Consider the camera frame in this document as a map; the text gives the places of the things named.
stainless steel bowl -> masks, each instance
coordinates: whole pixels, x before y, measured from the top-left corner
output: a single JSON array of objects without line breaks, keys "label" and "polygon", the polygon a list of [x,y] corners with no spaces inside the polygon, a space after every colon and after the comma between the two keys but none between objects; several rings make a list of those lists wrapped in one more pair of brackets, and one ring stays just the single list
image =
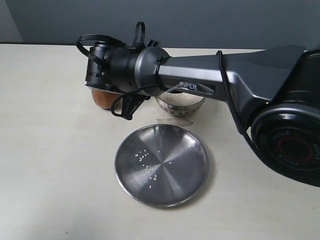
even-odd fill
[{"label": "stainless steel bowl", "polygon": [[191,199],[205,183],[205,147],[183,128],[156,124],[130,134],[115,157],[117,179],[134,199],[173,207]]},{"label": "stainless steel bowl", "polygon": [[168,112],[173,116],[182,117],[197,111],[201,107],[201,105],[205,102],[206,98],[202,98],[202,100],[200,100],[195,104],[184,105],[184,106],[177,106],[169,102],[165,102],[163,99],[161,99],[161,96],[158,96],[158,97],[156,96],[155,100],[160,106],[160,108],[162,108],[164,111]]}]

gray wall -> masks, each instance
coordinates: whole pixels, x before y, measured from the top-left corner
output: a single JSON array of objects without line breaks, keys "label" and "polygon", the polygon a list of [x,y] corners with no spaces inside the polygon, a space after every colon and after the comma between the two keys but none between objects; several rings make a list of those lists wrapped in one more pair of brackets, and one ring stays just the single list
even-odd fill
[{"label": "gray wall", "polygon": [[5,0],[0,0],[0,42],[21,42],[17,26]]},{"label": "gray wall", "polygon": [[320,0],[7,0],[26,42],[100,33],[131,43],[135,24],[164,47],[267,49],[320,41]]}]

metal bowl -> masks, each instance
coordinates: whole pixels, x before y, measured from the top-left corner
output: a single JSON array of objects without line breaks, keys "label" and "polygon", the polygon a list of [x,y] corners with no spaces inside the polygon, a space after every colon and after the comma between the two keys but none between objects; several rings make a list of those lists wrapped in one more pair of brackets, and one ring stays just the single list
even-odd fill
[{"label": "metal bowl", "polygon": [[205,183],[209,158],[205,147],[183,128],[156,124],[130,134],[115,157],[122,188],[154,207],[173,207],[190,200]]},{"label": "metal bowl", "polygon": [[168,112],[173,116],[182,117],[197,111],[201,107],[201,105],[205,102],[206,98],[202,98],[202,100],[200,100],[195,104],[184,105],[184,106],[177,106],[177,105],[171,104],[170,102],[165,102],[163,99],[161,99],[161,96],[156,96],[155,100],[160,106],[160,108],[162,108],[164,111]]}]

red ring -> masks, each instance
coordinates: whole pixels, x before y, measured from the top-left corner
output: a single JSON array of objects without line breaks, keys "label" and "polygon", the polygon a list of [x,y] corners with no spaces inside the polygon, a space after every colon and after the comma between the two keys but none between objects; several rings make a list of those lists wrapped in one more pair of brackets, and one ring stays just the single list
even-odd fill
[{"label": "red ring", "polygon": [[[304,145],[306,145],[306,147],[308,148],[309,150],[309,156],[307,156],[306,158],[304,159],[297,159],[297,158],[294,158],[294,157],[291,157],[291,156],[288,156],[285,152],[282,151],[282,148],[281,148],[281,144],[284,140],[296,140]],[[306,143],[304,140],[298,138],[298,137],[295,137],[295,136],[284,136],[283,138],[281,138],[279,141],[278,141],[278,149],[279,151],[288,159],[291,159],[291,160],[294,160],[296,162],[307,162],[309,161],[313,156],[314,156],[314,151],[312,150],[312,148],[309,146],[308,143]]]}]

rice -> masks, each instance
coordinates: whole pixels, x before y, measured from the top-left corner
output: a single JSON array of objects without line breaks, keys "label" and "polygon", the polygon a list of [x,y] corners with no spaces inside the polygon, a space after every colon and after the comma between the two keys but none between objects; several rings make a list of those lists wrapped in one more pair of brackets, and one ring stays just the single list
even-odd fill
[{"label": "rice", "polygon": [[174,106],[190,106],[200,102],[203,99],[203,97],[192,95],[185,92],[182,92],[182,93],[164,92],[159,96],[159,99],[161,99],[167,104],[171,104]]}]

